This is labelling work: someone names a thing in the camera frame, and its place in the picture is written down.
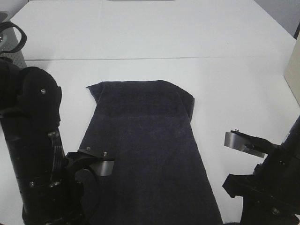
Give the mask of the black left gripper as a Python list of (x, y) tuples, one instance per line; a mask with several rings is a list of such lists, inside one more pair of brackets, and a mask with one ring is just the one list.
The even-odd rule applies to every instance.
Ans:
[(92, 209), (85, 209), (83, 207), (83, 198), (91, 189), (86, 189), (84, 183), (76, 178), (76, 173), (81, 170), (88, 171), (95, 180), (97, 188), (101, 188), (100, 177), (98, 177), (90, 168), (90, 165), (98, 161), (115, 161), (115, 158), (108, 152), (91, 153), (89, 148), (79, 150), (77, 152), (69, 152), (64, 156), (62, 168), (62, 180), (50, 185), (50, 188), (58, 193), (58, 188), (62, 188), (63, 194), (61, 196), (62, 203), (60, 206), (60, 213), (55, 219), (48, 222), (49, 225), (88, 225), (90, 218), (98, 208), (101, 196), (100, 194), (93, 194), (96, 198), (96, 203)]

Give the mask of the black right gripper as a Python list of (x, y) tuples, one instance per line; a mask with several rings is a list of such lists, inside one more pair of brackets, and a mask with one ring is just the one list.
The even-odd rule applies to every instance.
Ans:
[(241, 225), (298, 225), (300, 172), (283, 170), (259, 174), (229, 174), (223, 188), (243, 198)]

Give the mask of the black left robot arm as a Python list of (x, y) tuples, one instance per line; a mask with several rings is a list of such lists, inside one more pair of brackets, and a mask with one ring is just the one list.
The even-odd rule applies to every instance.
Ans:
[(75, 174), (112, 174), (115, 159), (90, 148), (65, 153), (59, 133), (62, 92), (37, 67), (19, 68), (0, 59), (0, 123), (22, 198), (26, 225), (86, 225), (92, 213), (81, 204), (83, 184)]

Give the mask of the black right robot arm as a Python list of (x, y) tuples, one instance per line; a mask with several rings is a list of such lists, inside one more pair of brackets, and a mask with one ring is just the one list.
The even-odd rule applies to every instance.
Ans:
[(273, 144), (238, 130), (226, 132), (226, 147), (264, 158), (250, 175), (229, 174), (223, 188), (243, 198), (241, 225), (297, 225), (300, 220), (300, 121)]

